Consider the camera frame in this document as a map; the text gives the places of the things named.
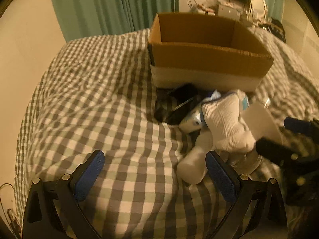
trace open cardboard box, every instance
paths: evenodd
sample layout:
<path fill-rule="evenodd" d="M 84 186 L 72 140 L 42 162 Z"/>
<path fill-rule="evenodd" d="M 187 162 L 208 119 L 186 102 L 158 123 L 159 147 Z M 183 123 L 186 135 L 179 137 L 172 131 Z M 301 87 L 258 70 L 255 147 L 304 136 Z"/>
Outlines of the open cardboard box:
<path fill-rule="evenodd" d="M 192 83 L 205 90 L 253 92 L 273 58 L 239 22 L 202 14 L 157 14 L 148 40 L 158 88 Z"/>

